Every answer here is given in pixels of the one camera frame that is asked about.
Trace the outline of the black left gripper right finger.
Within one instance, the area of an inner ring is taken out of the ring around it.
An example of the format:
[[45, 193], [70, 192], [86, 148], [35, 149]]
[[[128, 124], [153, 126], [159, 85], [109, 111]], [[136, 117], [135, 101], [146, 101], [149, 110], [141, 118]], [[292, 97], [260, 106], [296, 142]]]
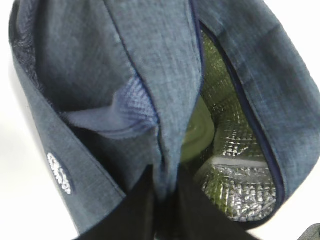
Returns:
[[177, 169], [173, 213], [173, 240], [251, 240], [253, 238], [212, 204], [183, 166]]

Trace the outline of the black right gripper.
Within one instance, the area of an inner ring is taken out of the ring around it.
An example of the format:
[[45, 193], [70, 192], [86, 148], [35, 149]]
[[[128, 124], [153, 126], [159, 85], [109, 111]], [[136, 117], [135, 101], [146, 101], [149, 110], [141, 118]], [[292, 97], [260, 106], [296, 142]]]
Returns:
[[301, 240], [320, 240], [320, 224], [311, 225], [302, 235]]

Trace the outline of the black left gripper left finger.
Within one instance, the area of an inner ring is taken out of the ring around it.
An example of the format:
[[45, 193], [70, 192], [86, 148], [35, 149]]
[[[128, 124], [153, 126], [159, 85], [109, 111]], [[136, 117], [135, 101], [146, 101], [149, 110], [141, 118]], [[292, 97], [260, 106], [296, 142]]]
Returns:
[[155, 193], [153, 167], [148, 165], [120, 205], [79, 240], [153, 240]]

